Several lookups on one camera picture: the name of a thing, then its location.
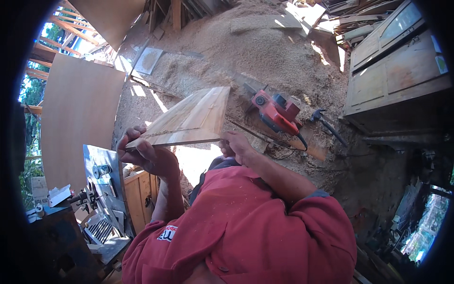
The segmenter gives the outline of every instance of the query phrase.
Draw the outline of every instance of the hammer handle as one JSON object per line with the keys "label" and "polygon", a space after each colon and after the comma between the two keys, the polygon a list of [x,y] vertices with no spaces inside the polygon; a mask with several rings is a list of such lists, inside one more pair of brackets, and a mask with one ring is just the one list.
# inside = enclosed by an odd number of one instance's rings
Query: hammer handle
{"label": "hammer handle", "polygon": [[342,136],[336,130],[334,130],[334,128],[332,128],[329,123],[327,123],[325,120],[320,121],[327,129],[329,129],[329,131],[331,131],[332,134],[334,134],[334,136],[342,143],[344,147],[347,147],[347,141],[345,141],[344,138],[342,138]]}

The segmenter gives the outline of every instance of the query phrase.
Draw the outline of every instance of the wooden crate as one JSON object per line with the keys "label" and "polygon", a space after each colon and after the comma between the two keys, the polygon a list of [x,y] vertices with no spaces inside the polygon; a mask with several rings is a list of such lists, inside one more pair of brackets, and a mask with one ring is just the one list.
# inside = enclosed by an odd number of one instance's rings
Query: wooden crate
{"label": "wooden crate", "polygon": [[[124,190],[134,230],[138,234],[151,221],[154,204],[158,197],[158,178],[140,170],[124,179]],[[147,197],[151,198],[152,202],[145,207]]]}

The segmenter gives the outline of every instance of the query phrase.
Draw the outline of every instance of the hammer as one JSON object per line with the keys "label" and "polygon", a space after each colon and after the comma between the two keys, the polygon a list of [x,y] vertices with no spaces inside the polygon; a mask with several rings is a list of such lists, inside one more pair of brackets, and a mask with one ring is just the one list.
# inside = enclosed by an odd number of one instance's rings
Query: hammer
{"label": "hammer", "polygon": [[347,142],[344,140],[344,138],[342,138],[341,135],[336,130],[334,130],[334,128],[332,128],[332,126],[323,118],[323,113],[321,113],[322,111],[326,111],[326,110],[318,109],[318,110],[314,111],[314,113],[311,116],[311,121],[314,122],[316,120],[320,120],[322,122],[322,124],[329,131],[331,131],[331,133],[334,134],[334,136],[336,136],[336,138],[342,143],[342,145],[344,147],[347,147]]}

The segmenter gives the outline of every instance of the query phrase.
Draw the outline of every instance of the red power tool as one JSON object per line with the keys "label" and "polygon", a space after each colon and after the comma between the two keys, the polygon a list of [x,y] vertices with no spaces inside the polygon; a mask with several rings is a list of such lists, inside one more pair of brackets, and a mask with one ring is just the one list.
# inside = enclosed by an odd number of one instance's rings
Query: red power tool
{"label": "red power tool", "polygon": [[263,123],[276,133],[284,132],[298,137],[304,147],[306,147],[304,151],[307,151],[307,143],[299,130],[302,124],[296,120],[300,109],[294,103],[284,99],[280,94],[275,94],[271,97],[265,92],[268,85],[259,91],[255,91],[247,83],[244,83],[243,86],[254,95],[251,98],[251,102],[259,109],[260,119]]}

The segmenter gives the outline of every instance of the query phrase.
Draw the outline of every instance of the red shirt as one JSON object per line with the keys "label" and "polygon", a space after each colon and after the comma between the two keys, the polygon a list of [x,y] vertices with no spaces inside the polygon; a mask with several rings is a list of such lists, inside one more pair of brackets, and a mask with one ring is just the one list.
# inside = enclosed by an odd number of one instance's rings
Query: red shirt
{"label": "red shirt", "polygon": [[250,168],[206,173],[192,207],[148,224],[123,258],[123,282],[181,283],[205,260],[226,283],[350,283],[353,228],[333,197],[286,210]]}

